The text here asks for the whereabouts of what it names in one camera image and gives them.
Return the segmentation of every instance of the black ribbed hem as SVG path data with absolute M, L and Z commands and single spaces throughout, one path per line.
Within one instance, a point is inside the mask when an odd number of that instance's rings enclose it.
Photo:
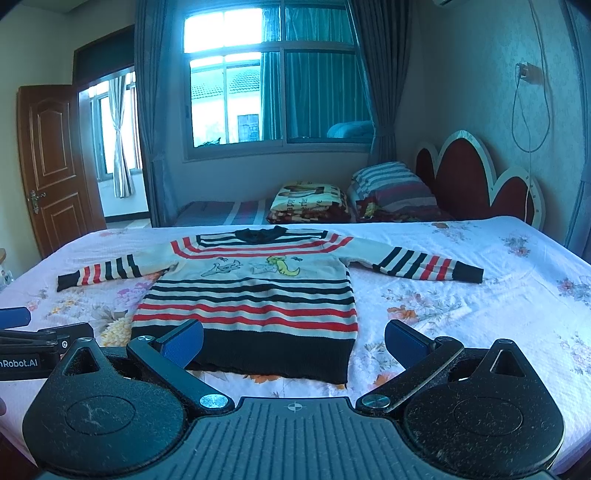
M 59 275 L 57 277 L 57 291 L 62 291 L 70 287 L 78 285 L 80 280 L 80 271 L 74 273 L 68 273 L 66 275 Z
M 458 281 L 467 281 L 470 283 L 482 283 L 484 270 L 482 268 L 466 265 L 462 262 L 456 262 L 456 268 L 453 269 L 452 279 Z
M 133 327 L 131 338 L 156 338 L 174 327 Z M 349 357 L 355 340 L 305 337 L 275 332 L 203 329 L 203 348 L 186 367 L 242 375 L 309 378 L 335 385 L 347 383 Z

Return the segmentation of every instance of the white bed sheet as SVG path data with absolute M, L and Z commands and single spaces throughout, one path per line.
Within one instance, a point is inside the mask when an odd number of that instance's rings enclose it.
M 27 306 L 28 330 L 90 322 L 98 338 L 108 323 L 133 309 L 153 278 L 117 280 L 56 293 L 56 277 L 83 265 L 118 257 L 189 234 L 233 231 L 236 226 L 128 229 L 80 238 L 42 261 L 0 294 L 0 307 Z M 473 222 L 373 223 L 315 226 L 424 252 L 485 270 L 482 285 L 391 278 L 352 266 L 359 336 L 347 385 L 268 377 L 201 373 L 230 395 L 327 397 L 352 402 L 402 371 L 384 346 L 389 318 L 399 318 L 433 338 L 449 335 L 467 347 L 487 348 L 496 338 L 517 342 L 560 408 L 564 445 L 553 471 L 568 469 L 591 446 L 591 265 L 518 219 Z M 30 458 L 23 416 L 43 380 L 0 382 L 7 411 L 2 432 Z

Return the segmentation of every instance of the sweater sleeve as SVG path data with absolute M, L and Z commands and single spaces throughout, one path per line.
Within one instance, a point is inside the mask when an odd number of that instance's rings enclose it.
M 57 277 L 57 291 L 70 287 L 93 285 L 107 280 L 143 277 L 167 270 L 178 263 L 178 260 L 178 257 L 175 259 L 170 244 L 160 245 L 150 250 L 123 255 L 112 260 L 87 265 L 72 273 L 59 275 Z
M 347 237 L 346 240 L 348 242 L 335 251 L 337 257 L 346 265 L 358 262 L 392 277 L 482 283 L 483 269 L 451 258 L 362 238 Z

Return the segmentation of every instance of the headboard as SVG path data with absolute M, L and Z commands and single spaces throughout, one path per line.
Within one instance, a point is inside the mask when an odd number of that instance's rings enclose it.
M 481 220 L 510 215 L 525 217 L 528 173 L 511 167 L 497 178 L 485 145 L 471 133 L 460 130 L 437 149 L 422 143 L 416 155 L 415 171 L 431 189 L 440 208 L 458 220 Z M 545 204 L 540 186 L 530 179 L 527 223 L 541 230 Z

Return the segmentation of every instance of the wooden door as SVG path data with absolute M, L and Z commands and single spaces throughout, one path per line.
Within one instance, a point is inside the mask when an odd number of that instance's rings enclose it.
M 82 156 L 76 90 L 20 87 L 17 128 L 22 185 L 41 256 L 105 229 L 96 170 Z

